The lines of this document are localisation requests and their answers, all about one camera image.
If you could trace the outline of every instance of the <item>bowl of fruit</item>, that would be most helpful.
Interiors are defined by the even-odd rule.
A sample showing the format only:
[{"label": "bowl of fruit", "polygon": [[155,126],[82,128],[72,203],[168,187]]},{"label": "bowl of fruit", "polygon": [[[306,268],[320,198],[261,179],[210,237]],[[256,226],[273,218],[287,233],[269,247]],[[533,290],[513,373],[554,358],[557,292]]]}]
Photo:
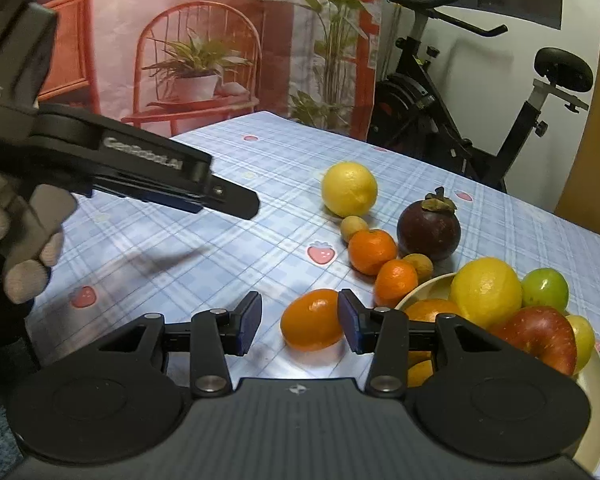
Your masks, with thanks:
[{"label": "bowl of fruit", "polygon": [[[574,459],[594,472],[600,464],[600,354],[587,319],[566,310],[568,290],[554,269],[533,270],[520,281],[505,262],[480,258],[421,284],[396,308],[419,321],[434,321],[442,312],[458,314],[573,376],[591,406]],[[419,386],[434,373],[430,352],[410,352],[409,358],[409,384]]]}]

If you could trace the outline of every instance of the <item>cream-colored plate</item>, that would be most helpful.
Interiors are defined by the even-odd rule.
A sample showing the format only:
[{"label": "cream-colored plate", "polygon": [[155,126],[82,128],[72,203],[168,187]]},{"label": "cream-colored plate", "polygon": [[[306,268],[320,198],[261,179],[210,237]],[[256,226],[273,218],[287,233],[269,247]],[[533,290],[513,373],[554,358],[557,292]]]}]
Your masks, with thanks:
[{"label": "cream-colored plate", "polygon": [[[427,298],[446,300],[455,275],[455,273],[445,274],[423,283],[412,290],[396,308],[404,310],[416,301]],[[589,363],[578,374],[577,381],[589,397],[591,420],[573,458],[584,469],[594,473],[600,464],[600,354],[598,352],[593,352]]]}]

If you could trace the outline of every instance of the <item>printed backdrop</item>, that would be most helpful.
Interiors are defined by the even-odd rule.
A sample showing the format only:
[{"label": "printed backdrop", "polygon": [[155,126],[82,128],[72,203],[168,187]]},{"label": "printed backdrop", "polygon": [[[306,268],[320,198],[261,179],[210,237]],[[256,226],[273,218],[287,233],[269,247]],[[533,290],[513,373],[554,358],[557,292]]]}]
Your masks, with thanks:
[{"label": "printed backdrop", "polygon": [[38,0],[59,15],[41,101],[172,136],[268,110],[365,139],[381,0]]}]

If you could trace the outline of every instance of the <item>chair backrest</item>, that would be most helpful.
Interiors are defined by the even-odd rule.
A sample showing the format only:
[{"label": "chair backrest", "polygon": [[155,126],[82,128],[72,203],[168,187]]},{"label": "chair backrest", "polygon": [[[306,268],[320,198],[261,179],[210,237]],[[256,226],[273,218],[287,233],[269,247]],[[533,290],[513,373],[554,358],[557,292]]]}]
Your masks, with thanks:
[{"label": "chair backrest", "polygon": [[188,41],[190,30],[202,40],[222,40],[239,57],[250,62],[224,71],[223,82],[238,82],[254,95],[262,48],[258,31],[251,20],[239,10],[219,2],[188,2],[161,12],[140,34],[134,69],[134,113],[146,104],[140,102],[141,98],[161,101],[166,97],[166,85],[160,84],[157,78],[150,76],[152,71],[142,70],[142,67],[167,59],[169,56],[162,42]]}]

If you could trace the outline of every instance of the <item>table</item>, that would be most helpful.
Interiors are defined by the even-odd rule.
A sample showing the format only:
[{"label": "table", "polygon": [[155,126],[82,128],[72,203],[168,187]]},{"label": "table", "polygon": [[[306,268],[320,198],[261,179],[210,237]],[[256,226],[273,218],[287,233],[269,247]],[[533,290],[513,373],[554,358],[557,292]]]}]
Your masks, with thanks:
[{"label": "table", "polygon": [[[338,219],[320,199],[324,171],[341,160],[360,162],[376,176],[378,201],[370,225],[394,237],[405,206],[445,187],[458,206],[462,239],[437,274],[480,256],[505,260],[520,277],[553,267],[570,284],[568,309],[586,316],[600,339],[599,235],[440,168],[268,112],[206,126],[177,140],[211,153],[218,175],[256,190],[260,212],[244,221],[99,192],[81,198],[65,225],[64,255],[27,319],[43,362],[142,314],[161,312],[167,322],[182,322],[200,310],[232,308],[257,290],[263,297],[262,323],[247,356],[228,356],[234,381],[350,376],[362,383],[369,355],[352,354],[344,341],[320,352],[293,352],[279,327],[285,307],[314,288],[350,288],[371,306],[372,282],[349,266]],[[312,246],[318,251],[309,251]],[[76,308],[72,301],[93,304]],[[188,383],[187,366],[186,354],[172,356],[169,374],[178,384]]]}]

